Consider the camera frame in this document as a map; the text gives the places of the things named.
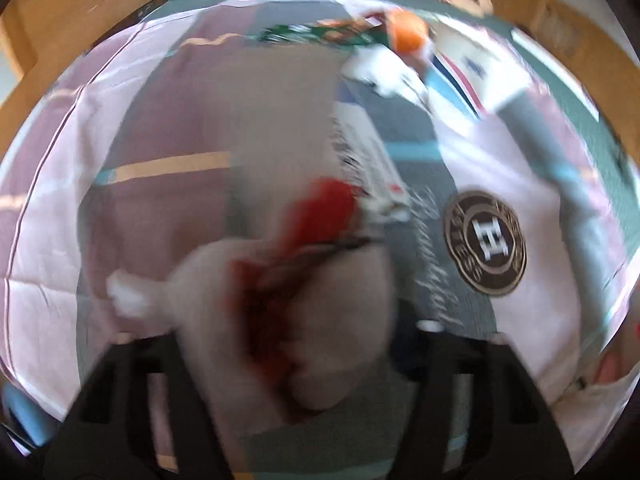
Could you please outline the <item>wooden bunk bed frame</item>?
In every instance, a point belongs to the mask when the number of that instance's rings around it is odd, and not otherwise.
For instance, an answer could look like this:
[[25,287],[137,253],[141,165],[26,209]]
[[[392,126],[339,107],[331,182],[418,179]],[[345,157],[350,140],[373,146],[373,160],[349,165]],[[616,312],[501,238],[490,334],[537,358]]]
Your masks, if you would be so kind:
[[[632,157],[639,155],[639,18],[625,0],[491,0],[587,88]],[[1,0],[1,55],[17,85],[1,95],[8,148],[40,96],[78,55],[155,0]]]

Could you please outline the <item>green bed mat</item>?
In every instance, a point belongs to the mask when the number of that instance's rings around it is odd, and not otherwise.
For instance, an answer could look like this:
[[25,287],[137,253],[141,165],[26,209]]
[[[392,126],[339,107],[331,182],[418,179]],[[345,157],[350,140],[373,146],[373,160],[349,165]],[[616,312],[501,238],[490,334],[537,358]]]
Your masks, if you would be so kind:
[[[170,0],[142,18],[142,20],[148,22],[183,11],[208,8],[226,1],[228,0]],[[620,145],[620,141],[616,139],[616,133],[611,123],[604,115],[599,119],[594,119],[585,108],[585,105],[575,96],[575,93],[567,88],[548,66],[545,66],[535,55],[532,55],[517,44],[511,36],[511,30],[513,29],[511,24],[492,15],[477,18],[440,0],[383,1],[397,3],[411,9],[444,14],[465,23],[483,26],[504,38],[514,47],[523,60],[547,84],[561,110],[586,141],[623,230],[627,232],[629,237],[634,235],[634,231],[639,229],[639,201],[632,183],[630,168],[623,161],[623,148]]]

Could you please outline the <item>white blue striped packet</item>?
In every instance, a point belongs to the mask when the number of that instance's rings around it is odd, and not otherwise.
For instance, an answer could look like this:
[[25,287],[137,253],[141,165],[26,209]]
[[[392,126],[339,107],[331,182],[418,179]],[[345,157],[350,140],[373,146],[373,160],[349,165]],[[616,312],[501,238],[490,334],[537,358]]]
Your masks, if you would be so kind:
[[435,48],[426,81],[427,88],[460,112],[480,119],[530,87],[532,76],[503,47],[495,52],[474,41],[454,39]]

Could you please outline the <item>pink grey striped blanket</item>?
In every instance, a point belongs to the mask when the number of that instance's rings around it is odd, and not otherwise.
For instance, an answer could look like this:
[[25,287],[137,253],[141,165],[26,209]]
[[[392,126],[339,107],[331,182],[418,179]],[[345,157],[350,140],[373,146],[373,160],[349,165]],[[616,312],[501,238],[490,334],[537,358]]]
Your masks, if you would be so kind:
[[[398,330],[422,320],[506,342],[548,404],[574,474],[632,436],[639,372],[611,346],[639,276],[586,141],[504,38],[449,16],[421,50],[264,44],[273,25],[377,18],[382,0],[230,0],[129,27],[70,66],[1,164],[1,366],[66,418],[114,344],[163,336],[108,296],[117,270],[163,281],[204,245],[272,252],[314,180],[347,182],[332,148],[335,102],[362,106],[407,187],[410,219],[348,234],[384,245],[388,345],[352,393],[241,443],[247,479],[391,479],[416,384],[395,367]],[[469,118],[426,73],[443,42],[503,47],[532,85]]]

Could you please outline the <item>red snack wrapper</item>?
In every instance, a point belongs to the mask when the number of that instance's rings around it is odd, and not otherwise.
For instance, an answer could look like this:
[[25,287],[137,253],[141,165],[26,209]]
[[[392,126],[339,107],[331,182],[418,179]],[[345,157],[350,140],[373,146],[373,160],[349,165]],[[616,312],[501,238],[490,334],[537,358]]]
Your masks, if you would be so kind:
[[239,322],[243,351],[288,420],[301,420],[317,411],[292,393],[294,375],[302,369],[300,359],[288,350],[295,335],[294,301],[322,266],[373,242],[367,236],[348,234],[357,209],[349,183],[335,178],[314,180],[306,196],[286,214],[284,237],[274,252],[230,262],[229,309]]

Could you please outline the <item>white printed paper packet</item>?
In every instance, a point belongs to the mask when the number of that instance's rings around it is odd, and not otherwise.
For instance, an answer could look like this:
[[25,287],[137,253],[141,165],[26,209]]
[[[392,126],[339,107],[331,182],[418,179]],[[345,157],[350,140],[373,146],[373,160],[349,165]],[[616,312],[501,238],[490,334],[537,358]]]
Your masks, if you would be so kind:
[[335,102],[332,128],[332,148],[367,222],[407,222],[411,209],[407,187],[364,108]]

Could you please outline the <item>white plastic bag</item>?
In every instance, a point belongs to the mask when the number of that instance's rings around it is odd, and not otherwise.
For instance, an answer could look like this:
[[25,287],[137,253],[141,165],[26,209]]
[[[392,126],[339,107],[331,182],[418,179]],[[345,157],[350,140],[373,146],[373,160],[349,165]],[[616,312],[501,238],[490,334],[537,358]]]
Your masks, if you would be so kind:
[[279,258],[260,240],[225,238],[163,281],[107,279],[116,311],[174,330],[233,467],[248,437],[301,422],[347,398],[392,329],[383,244],[344,240]]

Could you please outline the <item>dark green snack packet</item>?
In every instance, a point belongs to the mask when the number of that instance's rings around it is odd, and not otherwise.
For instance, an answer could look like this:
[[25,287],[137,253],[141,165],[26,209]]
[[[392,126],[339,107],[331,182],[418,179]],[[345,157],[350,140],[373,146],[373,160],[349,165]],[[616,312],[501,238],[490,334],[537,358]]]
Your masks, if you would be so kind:
[[345,49],[376,44],[384,47],[392,45],[386,25],[377,18],[273,25],[260,32],[255,39],[264,44],[326,44]]

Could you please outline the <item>orange wrapper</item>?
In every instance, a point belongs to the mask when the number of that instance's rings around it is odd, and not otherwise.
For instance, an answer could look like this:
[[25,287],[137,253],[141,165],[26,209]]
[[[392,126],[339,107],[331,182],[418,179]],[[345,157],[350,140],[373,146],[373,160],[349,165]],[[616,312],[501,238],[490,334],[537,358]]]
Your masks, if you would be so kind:
[[399,54],[421,50],[428,41],[428,25],[415,13],[396,8],[385,12],[390,48]]

